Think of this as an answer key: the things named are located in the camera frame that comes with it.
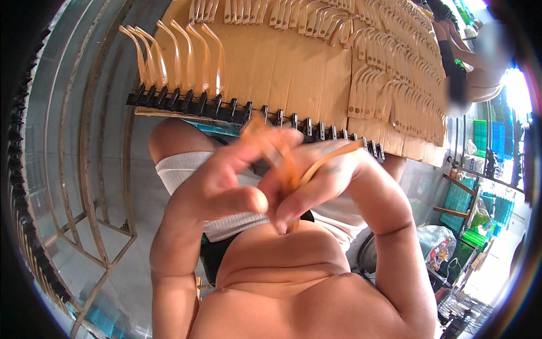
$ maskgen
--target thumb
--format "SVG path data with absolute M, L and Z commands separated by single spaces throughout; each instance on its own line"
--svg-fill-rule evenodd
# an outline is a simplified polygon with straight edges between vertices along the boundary
M 325 176 L 315 176 L 304 187 L 284 199 L 276 210 L 275 218 L 278 225 L 298 219 L 311 208 L 319 206 L 335 197 L 335 191 L 325 179 Z
M 255 187 L 227 190 L 211 198 L 208 204 L 213 209 L 212 217 L 217 219 L 243 212 L 265 213 L 268 207 L 265 194 Z

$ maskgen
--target electric fan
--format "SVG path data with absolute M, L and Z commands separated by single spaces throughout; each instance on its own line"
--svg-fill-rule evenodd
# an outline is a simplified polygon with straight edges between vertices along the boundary
M 493 307 L 457 290 L 445 289 L 437 302 L 437 310 L 448 327 L 440 339 L 455 339 L 463 331 L 476 334 L 493 312 Z

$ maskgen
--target cardboard board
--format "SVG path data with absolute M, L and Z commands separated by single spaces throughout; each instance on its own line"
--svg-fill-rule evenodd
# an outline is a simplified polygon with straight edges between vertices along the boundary
M 186 27 L 190 4 L 189 0 L 172 1 L 162 18 L 164 24 L 170 27 L 171 19 L 175 19 L 182 27 Z M 239 105 L 251 101 L 255 110 L 267 105 L 270 113 L 278 109 L 284 110 L 285 117 L 297 113 L 299 121 L 309 117 L 313 124 L 323 121 L 326 127 L 335 125 L 338 130 L 347 128 L 349 133 L 375 140 L 382 144 L 385 152 L 426 164 L 442 165 L 445 151 L 437 151 L 441 148 L 397 132 L 389 121 L 347 117 L 352 71 L 360 66 L 357 55 L 352 57 L 352 49 L 345 50 L 342 44 L 331 47 L 321 39 L 299 35 L 294 29 L 278 30 L 270 27 L 268 23 L 272 1 L 260 25 L 224 24 L 224 5 L 225 1 L 219 3 L 215 22 L 208 23 L 225 50 L 227 95 L 224 102 L 236 98 Z M 352 28 L 357 30 L 365 26 L 360 21 L 354 21 Z M 214 79 L 218 48 L 201 31 L 200 24 L 196 24 L 196 30 L 205 38 L 211 52 L 209 97 L 212 99 L 216 92 Z M 183 77 L 186 77 L 188 44 L 178 31 L 171 31 L 179 42 Z M 169 75 L 168 88 L 173 88 L 173 39 L 162 28 L 157 29 L 155 38 L 164 55 Z M 203 46 L 195 38 L 192 38 L 192 44 L 196 62 L 195 95 L 199 96 L 202 92 Z M 142 115 L 179 116 L 143 107 L 137 107 L 135 112 Z

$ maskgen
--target black shorts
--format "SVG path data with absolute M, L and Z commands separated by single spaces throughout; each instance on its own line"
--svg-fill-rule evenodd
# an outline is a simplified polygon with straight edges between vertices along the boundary
M 309 210 L 305 212 L 305 214 L 301 216 L 301 220 L 314 222 L 314 217 L 311 211 Z M 240 233 L 237 233 L 227 239 L 217 242 L 202 241 L 199 249 L 199 258 L 202 261 L 203 268 L 205 269 L 207 281 L 212 286 L 215 286 L 216 284 L 216 273 L 218 273 L 218 268 L 220 267 L 220 263 L 222 262 L 222 258 L 224 258 L 226 250 L 239 234 Z
M 467 72 L 464 68 L 455 63 L 455 58 L 451 53 L 450 42 L 442 40 L 438 42 L 438 47 L 442 56 L 442 67 L 449 79 L 448 99 L 460 106 L 468 103 L 467 100 Z

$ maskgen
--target fan grille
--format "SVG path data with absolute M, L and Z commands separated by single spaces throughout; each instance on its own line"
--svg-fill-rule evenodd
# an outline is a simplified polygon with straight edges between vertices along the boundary
M 468 323 L 465 331 L 477 333 L 493 312 L 493 307 L 464 293 L 444 290 L 437 302 L 438 312 L 446 319 L 462 319 Z

